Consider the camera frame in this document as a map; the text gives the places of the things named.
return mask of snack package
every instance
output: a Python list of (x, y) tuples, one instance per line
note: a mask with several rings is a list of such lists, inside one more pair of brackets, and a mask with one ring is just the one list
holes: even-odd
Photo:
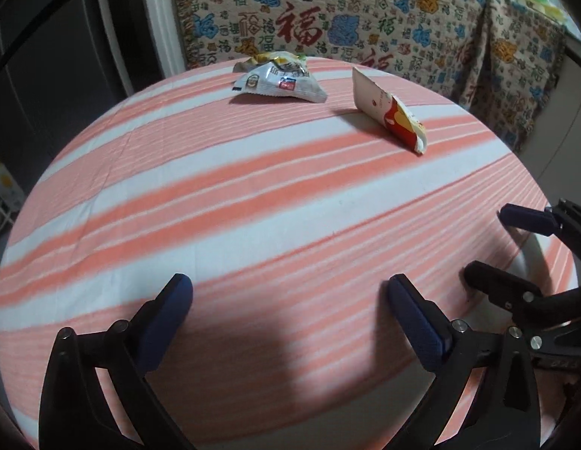
[(309, 73), (305, 61), (289, 52), (259, 54), (244, 63), (234, 66), (245, 69), (268, 57), (268, 61), (250, 69), (237, 79), (232, 87), (235, 91), (266, 96), (294, 96), (314, 103), (324, 103), (328, 98), (316, 79)]
[(426, 129), (396, 96), (353, 68), (355, 106), (389, 130), (418, 154), (426, 151)]

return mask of striped tablecloth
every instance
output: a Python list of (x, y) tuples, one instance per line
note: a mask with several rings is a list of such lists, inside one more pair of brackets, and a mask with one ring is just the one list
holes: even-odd
[[(364, 68), (426, 126), (418, 157), (356, 110), (349, 64), (310, 59), (324, 104), (237, 94), (232, 65), (114, 107), (30, 194), (0, 268), (0, 370), (35, 445), (56, 332), (129, 319), (176, 272), (193, 280), (193, 307), (148, 380), (188, 438), (213, 450), (382, 448), (430, 382), (379, 299), (395, 273), (449, 318), (496, 329), (506, 314), (464, 289), (467, 262), (546, 292), (576, 285), (559, 240), (497, 220), (505, 202), (547, 200), (460, 107)], [(540, 383), (545, 431), (560, 402), (551, 382)]]

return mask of table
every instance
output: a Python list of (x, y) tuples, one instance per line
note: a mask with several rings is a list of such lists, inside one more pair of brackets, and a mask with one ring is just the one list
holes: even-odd
[[(129, 319), (175, 272), (193, 280), (194, 303), (148, 380), (193, 443), (222, 450), (384, 446), (430, 383), (380, 301), (395, 273), (449, 319), (480, 329), (508, 320), (461, 285), (471, 260), (546, 293), (576, 285), (559, 240), (497, 220), (505, 202), (547, 200), (465, 110), (364, 68), (427, 127), (418, 157), (356, 110), (350, 64), (309, 60), (324, 104), (237, 94), (233, 64), (181, 74), (114, 107), (65, 148), (24, 205), (0, 268), (0, 370), (35, 445), (57, 331)], [(459, 428), (474, 385), (444, 437)], [(558, 386), (539, 385), (549, 431)]]

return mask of white snack wrapper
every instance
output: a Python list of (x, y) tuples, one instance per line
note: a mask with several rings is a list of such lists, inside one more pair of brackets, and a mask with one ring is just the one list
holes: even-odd
[(234, 83), (233, 90), (266, 96), (294, 96), (324, 103), (328, 98), (316, 78), (306, 70), (283, 70), (268, 62), (249, 71)]
[(418, 154), (424, 154), (426, 129), (396, 96), (379, 87), (359, 69), (353, 68), (355, 106), (389, 130)]

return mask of tablecloth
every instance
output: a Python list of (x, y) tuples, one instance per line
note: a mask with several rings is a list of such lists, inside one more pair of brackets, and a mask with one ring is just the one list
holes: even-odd
[[(362, 68), (427, 127), (428, 150), (416, 156), (355, 108), (348, 63), (309, 59), (323, 104), (237, 94), (232, 65), (118, 104), (25, 203), (0, 268), (0, 371), (33, 444), (57, 331), (129, 319), (176, 272), (192, 279), (194, 303), (148, 381), (188, 438), (213, 450), (382, 448), (431, 380), (381, 302), (381, 282), (395, 273), (479, 329), (509, 320), (462, 285), (471, 260), (545, 293), (576, 285), (559, 240), (498, 221), (505, 202), (547, 200), (459, 106)], [(540, 377), (547, 432), (563, 400)], [(444, 437), (459, 428), (475, 381)]]

